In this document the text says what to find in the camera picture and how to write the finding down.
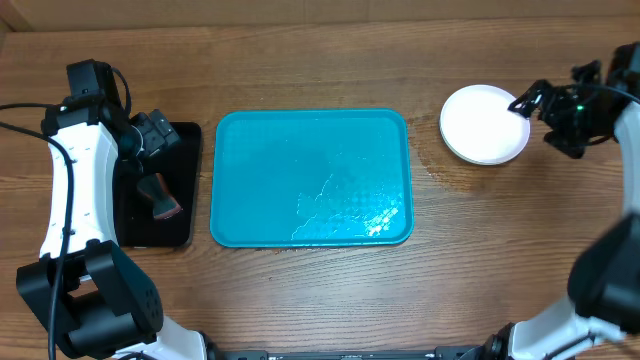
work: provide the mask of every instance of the blue tray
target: blue tray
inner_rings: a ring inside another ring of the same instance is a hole
[[[391,245],[413,230],[407,126],[393,110],[231,113],[213,174],[210,229],[227,247]]]

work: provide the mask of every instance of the beige wall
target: beige wall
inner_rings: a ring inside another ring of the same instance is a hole
[[[640,0],[0,0],[16,31],[640,15]]]

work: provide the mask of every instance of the round plate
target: round plate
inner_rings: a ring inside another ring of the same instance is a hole
[[[507,110],[515,97],[489,85],[472,85],[447,99],[440,114],[440,132],[451,151],[479,165],[505,163],[529,140],[530,123]]]

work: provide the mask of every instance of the robotic arm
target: robotic arm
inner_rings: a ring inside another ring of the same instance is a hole
[[[551,128],[545,141],[572,158],[615,137],[624,164],[623,219],[579,257],[568,295],[540,315],[507,325],[483,346],[418,352],[221,353],[206,335],[166,317],[151,279],[118,247],[112,188],[116,166],[142,173],[146,157],[170,151],[179,137],[157,110],[129,120],[128,88],[123,107],[108,64],[88,60],[70,65],[67,72],[72,96],[58,109],[47,110],[42,130],[69,152],[77,184],[55,329],[58,347],[70,358],[564,360],[603,341],[622,341],[626,334],[640,332],[640,100],[633,95],[640,94],[640,43],[616,50],[604,85],[600,63],[592,62],[573,69],[576,84],[553,87],[539,80],[509,108],[527,119],[540,109],[538,118]],[[18,292],[45,329],[66,197],[64,162],[55,148],[51,153],[49,230],[40,260],[18,269],[16,278]],[[146,193],[158,192],[162,186]],[[97,291],[75,298],[69,294],[89,278]]]

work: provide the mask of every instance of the wooden table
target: wooden table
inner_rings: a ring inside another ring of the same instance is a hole
[[[8,34],[0,103],[57,103],[65,65],[118,67],[133,110],[197,121],[204,153],[195,237],[184,250],[127,250],[155,281],[167,314],[222,349],[430,349],[478,344],[563,296],[574,259],[619,217],[617,146],[570,160],[532,124],[506,166],[458,160],[441,140],[446,98],[470,84],[513,94],[539,78],[639,40],[638,17],[533,18],[328,26]],[[390,107],[410,131],[416,227],[397,247],[225,249],[208,229],[218,121],[241,109]],[[40,110],[2,121],[39,129]],[[0,131],[0,357],[42,359],[45,331],[15,288],[49,218],[45,144]],[[583,358],[624,359],[612,346]]]

